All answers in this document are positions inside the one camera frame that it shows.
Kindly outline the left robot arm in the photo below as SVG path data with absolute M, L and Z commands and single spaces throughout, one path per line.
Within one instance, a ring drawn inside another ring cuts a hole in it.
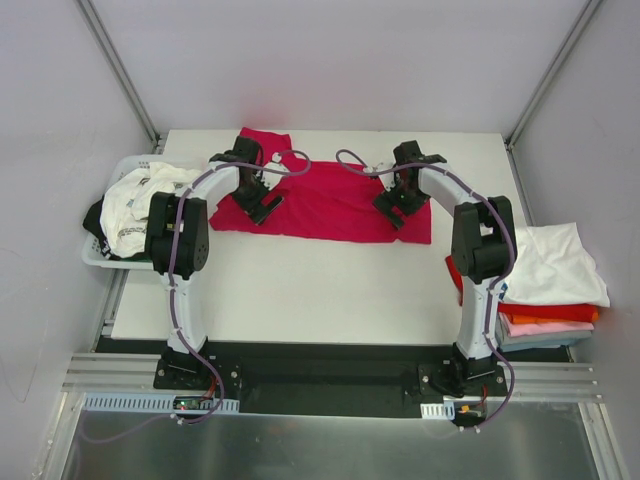
M 214 155 L 187 186 L 151 197 L 145 254 L 167 291 L 171 321 L 160 369 L 167 376 L 177 374 L 189 388 L 205 386 L 212 374 L 196 294 L 198 273 L 209 256 L 209 218 L 230 197 L 253 224 L 262 225 L 282 202 L 280 196 L 264 202 L 274 188 L 265 180 L 267 173 L 281 177 L 289 171 L 267 164 L 259 142 L 238 136 L 231 149 Z

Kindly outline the magenta t-shirt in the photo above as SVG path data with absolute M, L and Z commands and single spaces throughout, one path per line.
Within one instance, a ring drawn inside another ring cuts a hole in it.
M 373 205 L 383 191 L 381 182 L 348 172 L 334 162 L 316 161 L 309 173 L 285 177 L 269 193 L 282 203 L 263 224 L 255 224 L 228 196 L 210 217 L 215 231 L 346 241 L 354 243 L 404 243 L 429 245 L 432 215 L 429 204 L 404 219 L 397 229 Z

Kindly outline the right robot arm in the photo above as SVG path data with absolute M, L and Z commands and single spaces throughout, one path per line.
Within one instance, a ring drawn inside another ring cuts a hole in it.
M 462 319 L 451 359 L 430 382 L 470 395 L 497 369 L 498 296 L 517 258 L 512 205 L 504 196 L 477 193 L 443 156 L 423 154 L 415 140 L 395 147 L 393 156 L 392 167 L 375 169 L 384 190 L 374 207 L 397 229 L 429 200 L 453 220 L 450 255 L 463 280 Z

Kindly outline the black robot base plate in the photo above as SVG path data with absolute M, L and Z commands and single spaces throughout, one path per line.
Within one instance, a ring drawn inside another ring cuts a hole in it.
M 164 351 L 158 390 L 214 390 L 243 413 L 416 418 L 423 404 L 506 397 L 496 358 L 464 361 L 450 346 L 208 342 Z

